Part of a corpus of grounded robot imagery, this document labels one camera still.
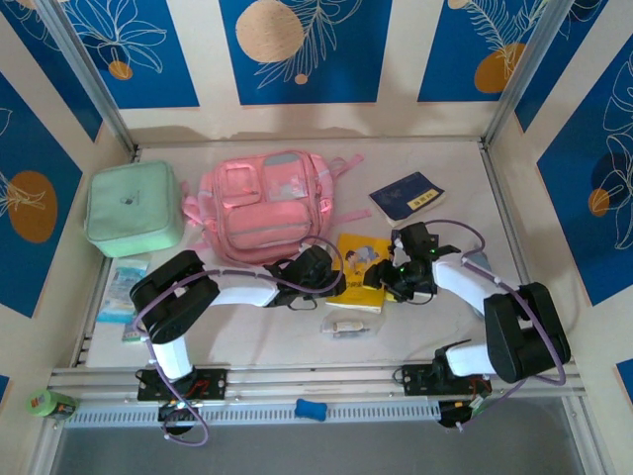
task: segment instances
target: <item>blue sponge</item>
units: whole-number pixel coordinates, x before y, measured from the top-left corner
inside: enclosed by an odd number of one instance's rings
[[[325,421],[327,414],[327,404],[325,403],[311,403],[305,399],[297,400],[297,407],[295,408],[295,416],[298,418],[314,419],[315,421]]]

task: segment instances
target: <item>backpack pocket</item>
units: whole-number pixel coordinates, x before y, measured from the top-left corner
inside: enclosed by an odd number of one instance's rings
[[[294,152],[277,153],[263,161],[266,201],[301,200],[310,194],[302,158]]]
[[[257,169],[246,162],[228,162],[218,170],[220,200],[225,208],[246,206],[261,201]]]
[[[297,242],[311,228],[310,212],[300,201],[258,203],[235,208],[226,216],[226,238],[240,250]]]

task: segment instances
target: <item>green tape roll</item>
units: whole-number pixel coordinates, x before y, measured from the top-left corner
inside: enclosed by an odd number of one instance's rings
[[[75,399],[48,389],[32,393],[26,404],[27,411],[33,416],[57,421],[68,419],[77,410],[77,406]]]

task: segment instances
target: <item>metal frame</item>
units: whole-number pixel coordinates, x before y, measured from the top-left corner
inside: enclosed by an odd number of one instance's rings
[[[119,108],[106,87],[90,54],[70,24],[58,0],[34,0],[38,14],[86,93],[121,145],[134,155],[136,146]]]
[[[140,150],[134,144],[112,95],[83,43],[70,25],[62,6],[57,0],[34,1],[45,26],[49,29],[64,57],[95,103],[104,121],[122,145],[131,153],[132,161],[137,160],[137,152]],[[504,199],[503,184],[498,179],[494,162],[490,156],[490,146],[513,113],[573,3],[574,0],[550,2],[530,42],[528,42],[519,65],[512,74],[505,91],[501,94],[491,123],[484,135],[479,138],[484,167],[491,183],[519,277],[523,282],[530,280],[529,269],[515,231],[512,212]],[[437,137],[427,139],[430,141],[475,141],[477,138]],[[166,147],[170,144],[161,144],[160,146]],[[81,421],[82,427],[111,427],[121,424],[125,427],[136,424],[155,425],[155,421],[147,415],[155,414],[158,405],[156,403],[139,403],[136,400],[137,380],[134,371],[129,368],[91,370],[81,366],[82,354],[90,346],[90,332],[92,332],[99,303],[106,288],[111,263],[111,259],[104,259],[101,265],[96,279],[95,292],[88,305],[82,326],[82,335],[73,351],[72,367],[55,369],[50,378],[49,388],[51,390],[80,398],[82,401],[77,416],[67,423],[69,427],[77,426],[78,421]],[[260,414],[255,410],[266,412],[272,408],[271,411],[275,412],[265,413],[265,417],[259,423],[271,424],[276,421],[279,424],[286,424],[290,417],[290,408],[299,397],[333,403],[340,412],[331,415],[342,420],[349,420],[349,417],[352,419],[356,417],[361,419],[382,417],[385,420],[393,417],[415,417],[415,415],[405,415],[404,413],[401,416],[395,416],[396,410],[406,411],[407,408],[409,410],[413,408],[412,410],[415,411],[417,408],[420,411],[420,408],[435,408],[438,398],[405,396],[402,386],[399,386],[393,379],[394,371],[402,364],[403,362],[393,362],[385,366],[359,364],[356,366],[268,367],[265,369],[231,368],[227,378],[226,400],[205,404],[203,412],[208,413],[208,419],[213,424],[232,422],[233,416],[229,415],[236,415],[234,422],[243,424],[243,418],[248,419],[253,414]],[[608,459],[603,441],[595,430],[593,415],[588,409],[587,394],[578,369],[573,361],[567,365],[566,369],[568,371],[568,384],[565,387],[555,387],[536,380],[529,380],[521,390],[520,395],[525,398],[562,398],[585,470],[587,473],[612,473],[613,467]],[[492,380],[492,383],[495,389],[492,397],[499,397],[512,386],[496,378]],[[382,407],[386,408],[387,411],[379,416],[371,411],[369,413],[361,412],[358,416],[353,412],[358,408],[360,408],[359,411],[362,411],[363,408],[371,410]],[[29,473],[49,473],[63,427],[63,423],[44,421]]]
[[[514,112],[525,88],[532,80],[574,2],[575,0],[550,1],[545,8],[543,16],[534,29],[534,34],[527,42],[520,62],[501,93],[495,115],[484,132],[482,140],[485,147],[490,146],[495,141],[497,134]]]
[[[604,440],[594,429],[593,414],[588,409],[588,397],[563,398],[563,407],[586,473],[615,473],[611,460],[606,456],[608,452]]]

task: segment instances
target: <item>gray floor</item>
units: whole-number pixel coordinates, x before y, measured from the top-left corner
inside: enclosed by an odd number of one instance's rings
[[[157,428],[64,432],[57,475],[584,473],[557,400],[509,400],[464,433],[437,423],[212,427],[207,446],[188,448]]]

